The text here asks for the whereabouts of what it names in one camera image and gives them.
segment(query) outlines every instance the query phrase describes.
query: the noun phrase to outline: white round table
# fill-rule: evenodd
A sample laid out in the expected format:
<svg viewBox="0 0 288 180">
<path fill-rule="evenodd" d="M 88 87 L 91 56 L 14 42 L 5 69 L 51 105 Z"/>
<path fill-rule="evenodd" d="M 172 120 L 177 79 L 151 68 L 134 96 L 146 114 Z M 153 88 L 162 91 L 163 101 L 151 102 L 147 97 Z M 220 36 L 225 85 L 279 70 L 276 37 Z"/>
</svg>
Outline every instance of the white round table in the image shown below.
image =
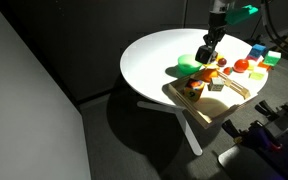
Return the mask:
<svg viewBox="0 0 288 180">
<path fill-rule="evenodd" d="M 159 104 L 139 102 L 140 107 L 174 113 L 196 155 L 202 150 L 189 127 L 182 110 L 182 104 L 170 98 L 165 85 L 184 76 L 177 70 L 177 60 L 183 54 L 196 54 L 204 45 L 203 36 L 207 30 L 172 29 L 147 35 L 132 43 L 123 53 L 120 68 L 127 83 L 139 94 Z M 225 35 L 216 51 L 227 59 L 227 66 L 233 66 L 238 59 L 245 58 L 251 46 L 235 37 Z M 256 95 L 267 80 L 267 73 L 260 81 L 248 78 L 247 73 L 233 72 L 229 78 Z"/>
</svg>

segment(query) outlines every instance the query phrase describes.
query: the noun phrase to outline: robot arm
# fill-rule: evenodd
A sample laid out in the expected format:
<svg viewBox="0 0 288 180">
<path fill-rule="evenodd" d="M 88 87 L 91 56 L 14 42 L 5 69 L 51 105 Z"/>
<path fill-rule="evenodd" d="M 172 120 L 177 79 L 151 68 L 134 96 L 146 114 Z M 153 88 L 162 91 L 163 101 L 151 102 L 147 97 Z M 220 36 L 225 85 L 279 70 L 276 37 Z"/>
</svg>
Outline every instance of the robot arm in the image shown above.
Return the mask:
<svg viewBox="0 0 288 180">
<path fill-rule="evenodd" d="M 206 34 L 203 39 L 205 45 L 200 46 L 195 60 L 199 61 L 203 64 L 209 64 L 215 60 L 217 56 L 217 52 L 215 51 L 215 47 L 218 42 L 222 40 L 226 33 L 226 25 L 227 25 L 227 16 L 230 17 L 238 17 L 237 19 L 232 20 L 236 22 L 242 21 L 248 17 L 250 17 L 250 9 L 254 7 L 245 6 L 242 10 L 233 11 L 234 9 L 235 0 L 211 0 L 210 5 L 210 16 L 209 16 L 209 30 L 208 34 Z"/>
</svg>

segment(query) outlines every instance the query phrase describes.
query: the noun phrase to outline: dark background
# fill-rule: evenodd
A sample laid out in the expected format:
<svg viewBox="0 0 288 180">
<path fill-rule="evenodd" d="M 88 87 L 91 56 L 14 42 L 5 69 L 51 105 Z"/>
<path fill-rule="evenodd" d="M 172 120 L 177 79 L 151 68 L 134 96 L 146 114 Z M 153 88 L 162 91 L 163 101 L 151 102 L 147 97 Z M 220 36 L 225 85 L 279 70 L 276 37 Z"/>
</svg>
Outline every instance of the dark background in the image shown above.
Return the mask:
<svg viewBox="0 0 288 180">
<path fill-rule="evenodd" d="M 120 57 L 135 40 L 173 28 L 207 29 L 210 0 L 0 0 L 0 10 L 75 104 L 111 92 Z M 236 7 L 259 0 L 239 0 Z M 288 29 L 288 1 L 270 6 L 278 31 Z M 228 34 L 248 39 L 260 13 Z M 254 37 L 263 35 L 262 25 Z"/>
</svg>

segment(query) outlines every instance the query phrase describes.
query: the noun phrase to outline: white table base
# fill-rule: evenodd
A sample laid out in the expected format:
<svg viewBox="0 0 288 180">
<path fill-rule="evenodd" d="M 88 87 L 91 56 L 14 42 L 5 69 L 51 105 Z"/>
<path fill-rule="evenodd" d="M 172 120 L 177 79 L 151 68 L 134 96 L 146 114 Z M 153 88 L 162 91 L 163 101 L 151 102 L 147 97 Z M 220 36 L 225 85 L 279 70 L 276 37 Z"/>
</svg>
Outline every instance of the white table base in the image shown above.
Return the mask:
<svg viewBox="0 0 288 180">
<path fill-rule="evenodd" d="M 192 151 L 195 155 L 200 156 L 203 153 L 203 150 L 200 146 L 200 144 L 197 142 L 197 139 L 188 124 L 184 114 L 183 114 L 183 108 L 182 107 L 170 107 L 155 103 L 149 103 L 149 102 L 143 102 L 139 101 L 137 102 L 137 106 L 141 108 L 156 110 L 156 111 L 162 111 L 167 113 L 173 113 L 176 115 L 178 122 L 180 123 L 180 126 L 188 140 L 188 143 L 190 144 Z"/>
</svg>

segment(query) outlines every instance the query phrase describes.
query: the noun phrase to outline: gray wall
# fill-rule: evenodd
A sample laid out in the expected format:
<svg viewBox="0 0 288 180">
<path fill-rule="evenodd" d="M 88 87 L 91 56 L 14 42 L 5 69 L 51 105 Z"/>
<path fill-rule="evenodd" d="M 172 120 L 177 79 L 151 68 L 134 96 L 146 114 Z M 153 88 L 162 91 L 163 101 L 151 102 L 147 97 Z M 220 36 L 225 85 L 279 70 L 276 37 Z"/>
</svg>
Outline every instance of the gray wall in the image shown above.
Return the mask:
<svg viewBox="0 0 288 180">
<path fill-rule="evenodd" d="M 82 117 L 0 13 L 0 180 L 90 180 Z"/>
<path fill-rule="evenodd" d="M 114 86 L 119 61 L 134 40 L 152 32 L 184 26 L 207 29 L 210 0 L 26 0 L 8 1 L 47 60 L 76 100 Z M 259 0 L 239 0 L 236 6 L 259 5 Z M 276 28 L 288 28 L 288 1 L 271 4 Z M 249 38 L 259 14 L 228 34 Z M 262 26 L 255 34 L 262 34 Z"/>
</svg>

